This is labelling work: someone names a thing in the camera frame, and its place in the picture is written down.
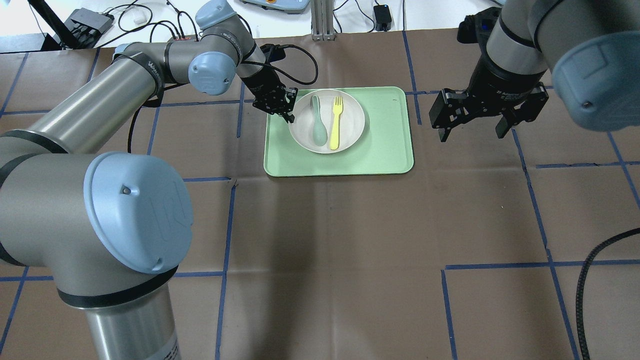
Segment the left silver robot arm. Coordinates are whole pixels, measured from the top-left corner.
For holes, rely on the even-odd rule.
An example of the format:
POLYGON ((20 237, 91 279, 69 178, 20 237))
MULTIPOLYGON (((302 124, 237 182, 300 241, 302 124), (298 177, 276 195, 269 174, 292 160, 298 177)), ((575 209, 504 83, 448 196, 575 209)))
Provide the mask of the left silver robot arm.
POLYGON ((182 358, 168 284, 194 211, 166 161, 100 149, 171 86, 219 96, 239 77, 254 107, 295 119, 298 89, 226 0, 206 2, 195 23, 197 39, 120 45, 96 78, 1 135, 1 262, 50 269, 59 298, 85 313, 101 360, 182 358))

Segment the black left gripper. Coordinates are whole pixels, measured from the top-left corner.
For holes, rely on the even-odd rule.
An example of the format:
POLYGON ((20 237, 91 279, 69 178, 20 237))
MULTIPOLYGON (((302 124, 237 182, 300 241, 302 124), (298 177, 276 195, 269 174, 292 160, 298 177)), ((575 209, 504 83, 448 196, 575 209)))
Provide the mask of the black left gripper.
POLYGON ((293 124, 293 110, 298 88, 287 87, 277 75, 274 67, 267 63, 240 63, 237 75, 254 95, 253 106, 270 115, 281 116, 286 123, 293 124))

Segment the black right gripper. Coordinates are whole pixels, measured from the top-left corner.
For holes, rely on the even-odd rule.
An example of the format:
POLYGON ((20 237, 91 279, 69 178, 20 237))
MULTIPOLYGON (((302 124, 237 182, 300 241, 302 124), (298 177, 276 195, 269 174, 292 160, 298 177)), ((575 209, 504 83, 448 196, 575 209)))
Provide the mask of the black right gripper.
POLYGON ((518 74, 500 68, 482 54, 463 91, 441 89, 429 110, 430 125, 446 142, 451 130, 480 117, 497 117, 494 130, 503 139, 519 123, 537 119, 549 94, 541 82, 544 71, 518 74))

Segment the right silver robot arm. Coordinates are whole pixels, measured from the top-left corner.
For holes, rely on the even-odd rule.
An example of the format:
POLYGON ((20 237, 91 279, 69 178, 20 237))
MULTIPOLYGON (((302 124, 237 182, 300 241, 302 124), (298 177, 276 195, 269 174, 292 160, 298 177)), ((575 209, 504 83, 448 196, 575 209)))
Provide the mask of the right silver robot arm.
POLYGON ((430 125, 445 142, 451 130, 480 117, 500 116, 498 138, 537 119, 549 94, 592 132, 638 126, 639 31, 637 0, 506 0, 466 16, 457 41, 477 44, 480 57, 462 91, 439 91, 430 125))

